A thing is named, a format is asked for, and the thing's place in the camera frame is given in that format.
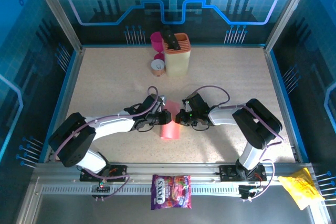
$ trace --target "candy bag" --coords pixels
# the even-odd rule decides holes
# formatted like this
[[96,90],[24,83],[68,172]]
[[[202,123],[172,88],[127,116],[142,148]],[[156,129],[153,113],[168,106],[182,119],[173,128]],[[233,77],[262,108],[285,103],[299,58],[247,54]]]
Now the candy bag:
[[153,175],[151,209],[171,207],[191,209],[190,176]]

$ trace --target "speckled tabletop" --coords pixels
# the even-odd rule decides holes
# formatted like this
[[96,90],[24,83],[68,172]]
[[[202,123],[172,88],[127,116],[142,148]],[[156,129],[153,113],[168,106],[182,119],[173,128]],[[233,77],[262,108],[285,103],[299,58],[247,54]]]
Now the speckled tabletop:
[[[279,104],[261,48],[193,47],[188,75],[155,77],[150,62],[156,52],[152,48],[87,48],[80,68],[68,115],[115,114],[123,108],[141,103],[147,88],[154,85],[160,94],[179,102],[203,85],[226,89],[228,104],[242,104],[257,98],[283,124]],[[227,98],[220,90],[200,91],[211,106]],[[111,162],[130,163],[207,163],[235,162],[246,145],[235,125],[211,127],[197,132],[181,126],[180,139],[160,139],[160,126],[152,131],[116,133],[96,140],[95,150]],[[285,142],[271,147],[265,158],[275,162],[294,162],[286,129],[280,133]]]

